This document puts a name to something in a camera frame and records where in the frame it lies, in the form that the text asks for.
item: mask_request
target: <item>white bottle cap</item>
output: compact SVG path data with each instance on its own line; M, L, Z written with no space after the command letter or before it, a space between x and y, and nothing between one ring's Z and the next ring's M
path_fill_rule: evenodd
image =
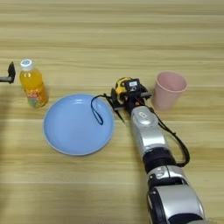
M20 63L20 66L25 72L29 72L33 69L33 63L30 59L23 59Z

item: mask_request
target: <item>wood grain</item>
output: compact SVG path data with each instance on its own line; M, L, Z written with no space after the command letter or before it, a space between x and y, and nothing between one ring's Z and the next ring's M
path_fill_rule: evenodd
M19 72L19 61L31 58L50 95L33 109L18 77L0 87L0 222L148 223L146 177L127 115L88 157L51 149L42 120L64 95L109 93L123 76L153 89L157 74L172 70L189 88L159 115L189 147L184 170L206 217L223 223L223 15L221 0L0 0L1 74L12 60Z

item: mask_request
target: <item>juice bottle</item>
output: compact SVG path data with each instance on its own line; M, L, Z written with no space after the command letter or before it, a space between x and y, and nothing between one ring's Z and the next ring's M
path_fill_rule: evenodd
M37 68L34 68L33 62L30 59L22 60L20 65L22 72L19 78L28 102L34 108L43 107L48 101L48 96L41 72Z

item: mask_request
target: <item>plastic cup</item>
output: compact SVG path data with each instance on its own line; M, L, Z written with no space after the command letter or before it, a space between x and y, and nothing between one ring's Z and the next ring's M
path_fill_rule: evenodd
M159 110L171 109L186 88L186 80L181 74L170 71L160 73L152 98L154 107Z

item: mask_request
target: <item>wire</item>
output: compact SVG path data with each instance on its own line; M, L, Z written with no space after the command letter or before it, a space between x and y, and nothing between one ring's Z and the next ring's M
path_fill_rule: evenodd
M100 124L103 125L103 119L102 116L95 110L93 102L95 99L97 99L98 97L105 97L105 94L98 94L97 96L95 96L92 100L91 100L91 109L93 111L94 117L96 119L96 121Z
M158 115L156 114L156 112L154 111L153 108L148 107L148 109L150 110L151 113L153 113L157 119L158 119L158 125L160 128L162 128L163 130L167 131L168 133L170 133L177 141L178 144L180 146L180 149L182 150L184 156L185 156L185 161L184 162L179 162L177 163L177 166L179 167L184 167L185 165L187 165L190 162L190 153L188 151L188 149L186 148L186 145L181 141L181 139L177 136L176 132L172 132L163 122L162 120L158 117Z

